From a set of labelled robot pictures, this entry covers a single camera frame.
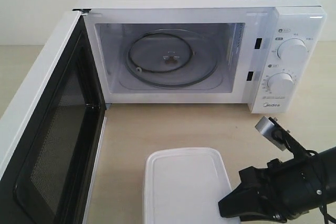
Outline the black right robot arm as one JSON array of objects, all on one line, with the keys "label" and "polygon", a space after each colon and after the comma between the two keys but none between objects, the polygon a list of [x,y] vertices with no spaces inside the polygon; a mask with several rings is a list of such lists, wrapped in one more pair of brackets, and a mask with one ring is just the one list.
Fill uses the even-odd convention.
[{"label": "black right robot arm", "polygon": [[326,222],[335,222],[325,208],[335,202],[335,148],[286,162],[273,159],[239,176],[238,187],[218,202],[223,218],[286,223],[318,208]]}]

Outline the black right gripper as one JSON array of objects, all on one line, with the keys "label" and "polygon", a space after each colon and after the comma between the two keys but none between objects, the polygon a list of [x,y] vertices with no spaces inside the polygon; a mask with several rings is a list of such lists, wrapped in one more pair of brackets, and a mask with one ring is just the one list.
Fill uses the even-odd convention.
[{"label": "black right gripper", "polygon": [[218,202],[220,216],[240,221],[286,223],[322,205],[322,182],[313,167],[248,167],[239,172],[241,184]]}]

